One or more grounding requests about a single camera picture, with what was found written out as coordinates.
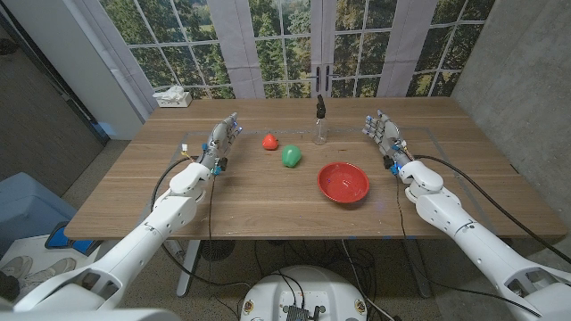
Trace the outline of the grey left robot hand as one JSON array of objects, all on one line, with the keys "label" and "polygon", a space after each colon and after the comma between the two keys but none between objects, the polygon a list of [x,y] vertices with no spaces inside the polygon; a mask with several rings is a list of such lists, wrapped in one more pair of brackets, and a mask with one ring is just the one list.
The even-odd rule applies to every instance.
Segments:
[{"label": "grey left robot hand", "polygon": [[242,132],[242,128],[237,124],[237,119],[237,113],[233,112],[211,131],[203,155],[198,159],[198,162],[210,171],[217,168],[219,161],[228,156],[232,144]]}]

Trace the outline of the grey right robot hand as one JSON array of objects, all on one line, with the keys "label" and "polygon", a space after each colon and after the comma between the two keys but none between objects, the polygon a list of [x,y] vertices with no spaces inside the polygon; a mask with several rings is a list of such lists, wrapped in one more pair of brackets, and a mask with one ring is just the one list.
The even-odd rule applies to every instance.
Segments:
[{"label": "grey right robot hand", "polygon": [[368,115],[365,118],[362,132],[378,146],[385,169],[393,175],[398,175],[404,165],[414,161],[398,126],[382,111],[378,110],[375,117]]}]

